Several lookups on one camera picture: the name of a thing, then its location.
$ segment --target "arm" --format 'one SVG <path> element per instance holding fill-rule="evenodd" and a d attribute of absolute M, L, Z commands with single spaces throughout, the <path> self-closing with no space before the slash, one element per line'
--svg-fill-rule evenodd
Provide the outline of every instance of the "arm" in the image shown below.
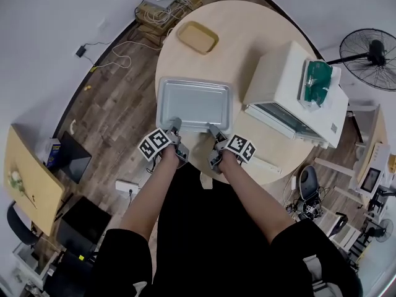
<path fill-rule="evenodd" d="M 124 214 L 120 229 L 131 230 L 149 240 L 178 165 L 174 146 L 170 145 L 164 149 L 154 173 Z"/>
<path fill-rule="evenodd" d="M 230 151 L 223 151 L 219 168 L 269 243 L 294 224 L 286 210 L 242 169 Z"/>

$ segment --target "wooden tray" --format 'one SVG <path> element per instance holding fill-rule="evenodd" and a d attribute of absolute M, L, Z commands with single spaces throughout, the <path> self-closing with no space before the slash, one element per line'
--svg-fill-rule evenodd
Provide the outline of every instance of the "wooden tray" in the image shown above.
<path fill-rule="evenodd" d="M 208 54 L 218 43 L 218 35 L 202 24 L 189 21 L 177 31 L 179 40 L 200 54 Z"/>

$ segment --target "round wooden table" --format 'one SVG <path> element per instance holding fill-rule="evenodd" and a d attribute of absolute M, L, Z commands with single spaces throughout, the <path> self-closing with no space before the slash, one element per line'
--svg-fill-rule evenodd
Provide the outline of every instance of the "round wooden table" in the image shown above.
<path fill-rule="evenodd" d="M 178 28 L 192 20 L 213 30 L 220 38 L 209 54 L 201 55 L 178 40 Z M 259 58 L 291 40 L 316 58 L 305 37 L 278 13 L 251 2 L 220 1 L 200 7 L 180 21 L 166 39 L 158 59 L 156 95 L 159 80 L 164 76 L 214 80 L 233 86 L 233 132 L 253 142 L 257 147 L 255 157 L 282 169 L 277 174 L 252 162 L 245 164 L 245 170 L 260 185 L 291 173 L 312 150 L 310 143 L 291 140 L 242 111 L 242 101 Z M 207 161 L 213 137 L 207 133 L 180 134 L 182 143 L 190 150 L 189 162 L 206 175 L 227 183 L 223 175 L 210 169 Z"/>

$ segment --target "wooden desk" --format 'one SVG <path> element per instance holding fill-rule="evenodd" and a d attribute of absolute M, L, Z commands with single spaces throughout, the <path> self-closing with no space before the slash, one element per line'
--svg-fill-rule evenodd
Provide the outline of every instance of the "wooden desk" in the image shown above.
<path fill-rule="evenodd" d="M 176 37 L 179 27 L 197 21 L 213 30 L 220 38 L 214 49 L 201 55 L 182 44 Z M 300 165 L 312 150 L 302 140 L 290 140 L 266 124 L 241 111 L 259 58 L 271 50 L 297 41 L 315 58 L 303 35 L 276 12 L 246 1 L 220 1 L 203 6 L 187 15 L 171 31 L 161 50 L 155 75 L 155 91 L 164 77 L 190 77 L 227 82 L 233 86 L 234 132 L 253 141 L 256 157 L 282 169 L 276 174 L 248 164 L 246 171 L 259 184 L 276 181 Z M 214 140 L 209 134 L 181 133 L 183 144 L 190 150 L 189 161 L 206 175 L 227 183 L 223 175 L 214 173 L 207 156 Z"/>
<path fill-rule="evenodd" d="M 34 196 L 36 207 L 26 196 L 13 189 L 8 183 L 9 172 L 13 170 L 20 173 L 25 192 L 30 199 Z M 49 236 L 64 186 L 27 147 L 15 126 L 11 126 L 8 132 L 4 159 L 4 186 L 18 207 L 42 232 Z"/>
<path fill-rule="evenodd" d="M 320 158 L 315 158 L 315 162 L 321 164 L 323 166 L 329 167 L 333 170 L 339 171 L 343 174 L 346 174 L 351 177 L 349 190 L 344 191 L 338 187 L 334 187 L 334 190 L 343 194 L 344 196 L 349 197 L 350 199 L 362 204 L 364 208 L 368 208 L 370 203 L 370 198 L 363 196 L 357 192 L 355 192 L 355 187 L 361 182 L 363 179 L 364 172 L 366 171 L 367 166 L 369 165 L 372 151 L 374 150 L 374 146 L 376 143 L 388 144 L 388 137 L 385 127 L 385 119 L 382 114 L 381 106 L 349 106 L 349 111 L 372 111 L 374 110 L 374 117 L 372 120 L 372 126 L 370 131 L 370 136 L 367 144 L 364 145 L 364 153 L 361 158 L 355 163 L 353 169 L 345 168 L 344 166 L 340 166 L 337 164 L 333 164 L 329 161 L 322 160 Z"/>
<path fill-rule="evenodd" d="M 348 110 L 352 111 L 365 111 L 364 106 L 349 106 Z M 372 120 L 372 127 L 371 127 L 371 133 L 369 136 L 369 142 L 367 142 L 365 148 L 364 148 L 364 153 L 359 160 L 358 163 L 358 170 L 356 173 L 356 180 L 358 183 L 361 182 L 364 172 L 366 171 L 367 166 L 369 165 L 370 158 L 372 155 L 372 151 L 374 150 L 374 146 L 376 143 L 383 143 L 383 144 L 388 144 L 388 135 L 386 132 L 386 127 L 385 127 L 385 119 L 384 115 L 382 114 L 382 109 L 381 106 L 378 105 L 376 109 L 374 110 L 374 118 Z"/>

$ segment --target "wall outlet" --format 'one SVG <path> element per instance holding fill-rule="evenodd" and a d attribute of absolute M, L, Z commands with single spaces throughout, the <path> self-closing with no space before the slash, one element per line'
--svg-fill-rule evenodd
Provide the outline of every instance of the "wall outlet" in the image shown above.
<path fill-rule="evenodd" d="M 108 28 L 109 25 L 110 25 L 110 22 L 106 18 L 103 18 L 103 20 L 98 25 L 98 31 L 103 32 L 104 30 L 106 30 Z"/>

